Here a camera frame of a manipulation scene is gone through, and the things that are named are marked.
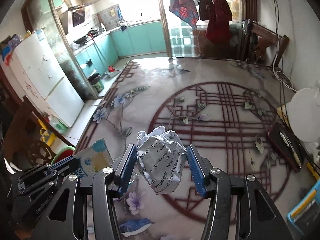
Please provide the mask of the blue yellow snack bag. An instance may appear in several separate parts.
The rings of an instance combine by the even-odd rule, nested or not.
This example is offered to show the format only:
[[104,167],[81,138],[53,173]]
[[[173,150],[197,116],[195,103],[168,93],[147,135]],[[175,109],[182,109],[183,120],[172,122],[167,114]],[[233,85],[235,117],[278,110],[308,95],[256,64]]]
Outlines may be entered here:
[[75,158],[79,160],[79,166],[74,174],[79,178],[93,177],[103,168],[111,167],[113,163],[104,139],[100,139],[88,148],[81,150],[75,155]]

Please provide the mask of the red green trash basin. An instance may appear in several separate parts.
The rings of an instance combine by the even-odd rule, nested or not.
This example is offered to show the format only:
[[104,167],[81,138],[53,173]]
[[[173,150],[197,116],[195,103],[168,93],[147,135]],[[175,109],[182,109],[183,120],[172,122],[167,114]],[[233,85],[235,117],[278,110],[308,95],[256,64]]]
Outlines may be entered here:
[[72,146],[67,146],[63,149],[61,149],[53,158],[51,165],[54,165],[55,163],[67,158],[68,156],[72,156],[74,153],[75,148]]

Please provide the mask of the teal kitchen cabinets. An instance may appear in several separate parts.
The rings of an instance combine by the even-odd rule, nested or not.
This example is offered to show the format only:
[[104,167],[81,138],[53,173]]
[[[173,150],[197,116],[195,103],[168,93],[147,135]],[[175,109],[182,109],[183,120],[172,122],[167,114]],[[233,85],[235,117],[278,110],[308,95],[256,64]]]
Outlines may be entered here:
[[[119,59],[135,55],[148,55],[166,52],[161,21],[131,25],[125,30],[115,28],[104,32],[101,35],[106,34],[111,34]],[[80,64],[82,71],[87,77],[96,70],[87,52],[87,48],[92,45],[93,40],[94,38],[88,37],[88,42],[84,46],[80,46],[74,50],[74,55]]]

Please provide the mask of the dark wooden chair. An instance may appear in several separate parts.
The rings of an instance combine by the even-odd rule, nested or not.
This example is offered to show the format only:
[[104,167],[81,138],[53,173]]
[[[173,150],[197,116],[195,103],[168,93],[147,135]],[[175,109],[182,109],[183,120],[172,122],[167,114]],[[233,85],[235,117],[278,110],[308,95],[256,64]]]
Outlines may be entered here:
[[17,110],[13,121],[4,137],[2,153],[7,162],[12,163],[15,156],[26,157],[30,165],[51,164],[56,153],[40,139],[34,139],[27,133],[28,121],[41,121],[45,127],[67,146],[74,145],[62,136],[35,108],[31,101],[24,96],[20,108]]

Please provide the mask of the yellow toy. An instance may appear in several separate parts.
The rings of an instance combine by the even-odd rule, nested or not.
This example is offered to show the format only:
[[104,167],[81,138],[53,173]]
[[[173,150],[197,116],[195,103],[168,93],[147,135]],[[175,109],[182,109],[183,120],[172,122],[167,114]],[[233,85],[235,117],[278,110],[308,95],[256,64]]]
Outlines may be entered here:
[[44,123],[39,119],[38,120],[41,128],[40,128],[40,140],[42,142],[45,142],[49,147],[53,145],[55,140],[57,139],[57,136],[50,130],[47,129],[47,127],[44,125]]

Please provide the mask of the black tablet device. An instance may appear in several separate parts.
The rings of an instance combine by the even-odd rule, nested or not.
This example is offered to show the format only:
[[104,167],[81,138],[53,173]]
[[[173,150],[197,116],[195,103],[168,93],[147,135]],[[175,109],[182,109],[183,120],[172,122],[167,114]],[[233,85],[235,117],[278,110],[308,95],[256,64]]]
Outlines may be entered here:
[[300,172],[306,150],[287,127],[275,121],[268,130],[267,140],[272,149],[287,162],[295,173]]

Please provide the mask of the red broom with dustpan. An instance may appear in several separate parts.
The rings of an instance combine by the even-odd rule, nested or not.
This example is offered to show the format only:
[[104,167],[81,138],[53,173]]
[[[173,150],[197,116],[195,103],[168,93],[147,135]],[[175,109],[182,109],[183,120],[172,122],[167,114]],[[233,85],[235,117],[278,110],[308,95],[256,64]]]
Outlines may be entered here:
[[101,75],[106,74],[109,67],[114,67],[119,60],[111,34],[97,36],[92,45],[87,48],[87,52],[93,66]]

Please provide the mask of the blue yellow toy box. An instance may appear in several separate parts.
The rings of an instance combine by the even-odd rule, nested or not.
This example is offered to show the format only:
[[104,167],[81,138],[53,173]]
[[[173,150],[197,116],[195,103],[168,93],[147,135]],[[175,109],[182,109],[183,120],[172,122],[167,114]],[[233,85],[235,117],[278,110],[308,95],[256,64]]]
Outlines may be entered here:
[[303,236],[319,227],[319,180],[287,214],[287,220]]

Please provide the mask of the white round fan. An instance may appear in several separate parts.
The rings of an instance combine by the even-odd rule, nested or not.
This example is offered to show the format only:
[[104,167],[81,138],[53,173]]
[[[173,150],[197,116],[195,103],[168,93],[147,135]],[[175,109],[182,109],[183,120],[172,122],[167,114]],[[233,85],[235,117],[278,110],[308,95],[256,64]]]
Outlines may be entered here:
[[319,89],[303,88],[291,99],[289,122],[295,136],[303,142],[319,139]]

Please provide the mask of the black wok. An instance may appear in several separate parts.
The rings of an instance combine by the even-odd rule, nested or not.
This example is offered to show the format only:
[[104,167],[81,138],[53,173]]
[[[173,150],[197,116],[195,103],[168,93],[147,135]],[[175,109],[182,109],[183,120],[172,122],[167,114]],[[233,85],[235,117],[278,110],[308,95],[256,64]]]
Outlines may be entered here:
[[85,35],[77,40],[74,40],[73,42],[77,45],[84,46],[88,42],[88,36]]

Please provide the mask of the red hanging garment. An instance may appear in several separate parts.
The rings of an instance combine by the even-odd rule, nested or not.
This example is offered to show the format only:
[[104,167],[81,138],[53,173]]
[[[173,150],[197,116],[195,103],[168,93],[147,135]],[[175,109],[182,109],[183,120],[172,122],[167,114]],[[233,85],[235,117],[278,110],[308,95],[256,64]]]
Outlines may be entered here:
[[232,12],[226,0],[213,0],[213,8],[210,11],[206,38],[213,44],[229,43],[231,32],[229,21],[232,20]]

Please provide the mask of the far wooden chair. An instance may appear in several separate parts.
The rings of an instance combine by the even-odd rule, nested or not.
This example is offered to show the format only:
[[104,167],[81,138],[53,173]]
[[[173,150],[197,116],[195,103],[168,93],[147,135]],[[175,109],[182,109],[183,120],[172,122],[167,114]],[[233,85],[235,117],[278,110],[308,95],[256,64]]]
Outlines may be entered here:
[[274,46],[276,52],[270,66],[279,67],[290,39],[284,35],[277,35],[252,20],[242,22],[242,34],[240,59],[250,63],[266,64],[267,48]]

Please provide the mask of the black hanging bag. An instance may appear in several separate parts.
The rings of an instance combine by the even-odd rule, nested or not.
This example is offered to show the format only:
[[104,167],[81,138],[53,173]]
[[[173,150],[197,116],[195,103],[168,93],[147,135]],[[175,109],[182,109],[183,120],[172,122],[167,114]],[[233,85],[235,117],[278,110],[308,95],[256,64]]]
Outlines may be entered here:
[[198,0],[199,17],[202,21],[210,20],[213,0]]

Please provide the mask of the plaid hanging cloth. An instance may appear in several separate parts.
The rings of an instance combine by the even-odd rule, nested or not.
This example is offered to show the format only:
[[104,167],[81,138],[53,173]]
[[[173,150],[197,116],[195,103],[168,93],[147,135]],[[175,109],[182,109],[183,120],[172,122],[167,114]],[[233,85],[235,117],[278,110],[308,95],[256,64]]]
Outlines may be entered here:
[[194,0],[170,0],[169,11],[187,23],[193,30],[197,29],[199,15]]

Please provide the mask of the range hood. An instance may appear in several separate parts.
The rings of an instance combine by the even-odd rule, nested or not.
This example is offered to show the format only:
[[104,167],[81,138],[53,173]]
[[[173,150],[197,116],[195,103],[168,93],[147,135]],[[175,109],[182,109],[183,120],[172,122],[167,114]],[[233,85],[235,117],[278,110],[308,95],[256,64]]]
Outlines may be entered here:
[[58,11],[60,23],[65,35],[72,33],[90,23],[92,14],[92,6],[78,6],[75,9],[68,8],[66,4]]

